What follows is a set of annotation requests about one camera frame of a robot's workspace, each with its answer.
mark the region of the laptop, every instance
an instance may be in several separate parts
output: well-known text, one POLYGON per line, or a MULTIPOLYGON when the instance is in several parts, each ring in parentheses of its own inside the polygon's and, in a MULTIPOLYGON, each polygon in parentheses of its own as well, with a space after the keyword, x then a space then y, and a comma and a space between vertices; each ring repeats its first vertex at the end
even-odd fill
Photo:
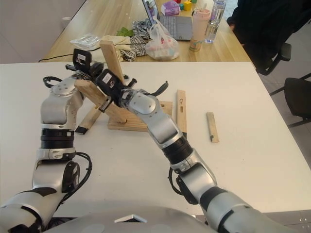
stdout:
POLYGON ((192 19, 191 17, 182 16, 160 16, 155 0, 142 0, 146 9, 148 18, 152 25, 156 24, 153 16, 166 27, 175 40, 190 40, 192 36, 192 19))

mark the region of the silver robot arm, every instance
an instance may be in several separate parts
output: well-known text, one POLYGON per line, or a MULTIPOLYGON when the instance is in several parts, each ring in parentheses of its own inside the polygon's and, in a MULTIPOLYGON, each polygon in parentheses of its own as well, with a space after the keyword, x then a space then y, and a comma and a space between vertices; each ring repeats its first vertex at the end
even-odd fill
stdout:
POLYGON ((292 233, 235 194, 217 187, 215 176, 182 135, 171 117, 162 111, 155 96, 122 86, 109 71, 96 80, 98 87, 120 107, 137 115, 178 174, 177 184, 191 204, 199 204, 209 226, 222 233, 292 233))
POLYGON ((37 151, 33 189, 10 198, 0 208, 0 226, 6 232, 45 229, 66 194, 79 184, 80 168, 72 161, 76 114, 84 97, 74 87, 75 73, 50 89, 41 105, 41 147, 37 151))

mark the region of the plastic bag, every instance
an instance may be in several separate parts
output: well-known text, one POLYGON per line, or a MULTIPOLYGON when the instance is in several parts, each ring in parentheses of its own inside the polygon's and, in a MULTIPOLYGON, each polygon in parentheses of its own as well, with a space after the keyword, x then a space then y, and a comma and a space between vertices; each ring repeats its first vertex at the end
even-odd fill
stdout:
POLYGON ((97 47, 101 39, 91 33, 83 35, 80 39, 71 40, 70 43, 74 44, 81 50, 93 50, 97 47))
POLYGON ((171 37, 167 29, 154 18, 157 24, 154 24, 150 30, 150 38, 145 47, 146 52, 153 59, 166 61, 172 60, 179 56, 178 42, 171 37))

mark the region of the gray floor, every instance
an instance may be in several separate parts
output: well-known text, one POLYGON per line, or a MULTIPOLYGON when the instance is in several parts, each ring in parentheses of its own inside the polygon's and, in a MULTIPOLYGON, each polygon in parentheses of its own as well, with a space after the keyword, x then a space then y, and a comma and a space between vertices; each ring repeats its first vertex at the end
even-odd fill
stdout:
MULTIPOLYGON (((231 16, 236 6, 237 0, 227 0, 224 18, 231 16)), ((306 24, 293 34, 287 43, 292 45, 291 60, 280 62, 269 76, 260 75, 269 93, 282 87, 286 78, 300 78, 311 72, 311 24, 306 24)), ((301 120, 300 117, 291 114, 284 98, 284 92, 276 94, 272 99, 287 124, 301 120)), ((290 130, 311 168, 311 123, 290 130)), ((268 213, 267 216, 276 222, 296 229, 299 233, 311 233, 311 210, 268 213)))
MULTIPOLYGON (((282 87, 286 78, 300 78, 311 72, 311 24, 306 24, 293 34, 287 43, 292 45, 291 60, 281 61, 270 75, 260 76, 269 93, 282 87)), ((300 117, 291 114, 284 92, 272 96, 272 99, 287 124, 301 120, 300 117)), ((290 130, 311 168, 311 123, 290 130)))

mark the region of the wooden plank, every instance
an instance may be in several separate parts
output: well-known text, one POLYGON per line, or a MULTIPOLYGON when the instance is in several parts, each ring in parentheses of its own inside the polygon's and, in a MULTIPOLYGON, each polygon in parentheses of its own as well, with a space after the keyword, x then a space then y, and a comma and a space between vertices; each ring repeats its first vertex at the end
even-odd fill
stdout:
POLYGON ((82 120, 82 122, 79 124, 75 132, 86 134, 86 132, 93 126, 101 113, 102 112, 98 109, 96 105, 92 107, 88 114, 85 116, 85 118, 82 120))
POLYGON ((211 142, 219 142, 214 113, 206 113, 211 142))
POLYGON ((100 47, 102 49, 108 69, 111 70, 125 84, 121 66, 117 57, 115 46, 112 41, 101 40, 100 47))
MULTIPOLYGON (((87 98, 89 98, 97 107, 101 107, 106 102, 106 96, 91 81, 76 80, 74 86, 87 98)), ((121 113, 121 108, 117 107, 113 103, 106 109, 105 113, 116 122, 126 122, 126 117, 121 113)))
POLYGON ((177 90, 177 125, 187 138, 186 92, 177 90))
MULTIPOLYGON (((161 107, 165 113, 172 116, 173 103, 169 101, 160 101, 161 107)), ((118 123, 116 120, 110 118, 108 122, 108 129, 110 130, 127 130, 147 132, 147 126, 135 114, 121 109, 122 114, 126 117, 126 123, 118 123)))

